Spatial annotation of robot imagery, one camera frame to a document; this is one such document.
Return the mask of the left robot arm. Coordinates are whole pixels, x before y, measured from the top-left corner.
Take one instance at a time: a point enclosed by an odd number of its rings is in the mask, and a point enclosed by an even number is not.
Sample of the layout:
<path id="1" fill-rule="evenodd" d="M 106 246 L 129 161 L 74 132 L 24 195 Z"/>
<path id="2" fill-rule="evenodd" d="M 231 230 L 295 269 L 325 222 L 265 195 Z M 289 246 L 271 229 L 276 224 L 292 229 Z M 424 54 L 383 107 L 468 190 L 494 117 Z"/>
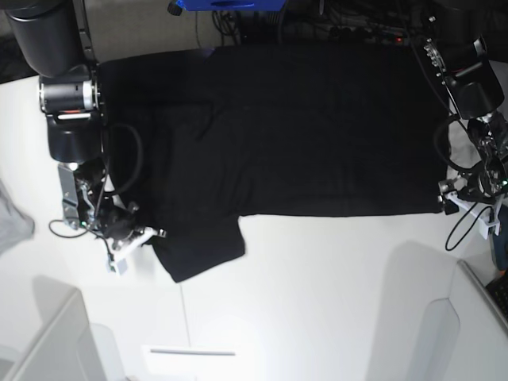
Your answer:
<path id="1" fill-rule="evenodd" d="M 472 214 L 485 237 L 498 235 L 507 194 L 507 120 L 499 110 L 506 97 L 490 57 L 505 58 L 507 43 L 504 31 L 487 16 L 506 10 L 507 3 L 412 1 L 410 8 L 419 14 L 421 48 L 446 93 L 448 117 L 434 133 L 434 146 L 439 148 L 448 127 L 456 123 L 479 156 L 478 163 L 464 166 L 438 150 L 456 173 L 439 182 L 439 200 L 448 214 Z"/>

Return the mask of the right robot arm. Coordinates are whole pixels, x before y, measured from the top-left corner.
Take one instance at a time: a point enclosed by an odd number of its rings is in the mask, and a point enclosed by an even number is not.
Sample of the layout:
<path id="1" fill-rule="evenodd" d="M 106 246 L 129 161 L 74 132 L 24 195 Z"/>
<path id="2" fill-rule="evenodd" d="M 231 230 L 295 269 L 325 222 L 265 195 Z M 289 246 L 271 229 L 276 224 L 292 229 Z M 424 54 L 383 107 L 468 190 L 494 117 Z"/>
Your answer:
<path id="1" fill-rule="evenodd" d="M 101 240 L 110 265 L 152 237 L 164 237 L 164 230 L 138 223 L 136 203 L 122 207 L 114 202 L 139 179 L 144 148 L 131 125 L 106 124 L 84 3 L 3 1 L 1 9 L 27 64 L 39 75 L 38 98 L 47 123 L 49 153 L 59 164 L 63 223 Z M 107 190 L 115 129 L 132 134 L 135 160 L 127 180 Z"/>

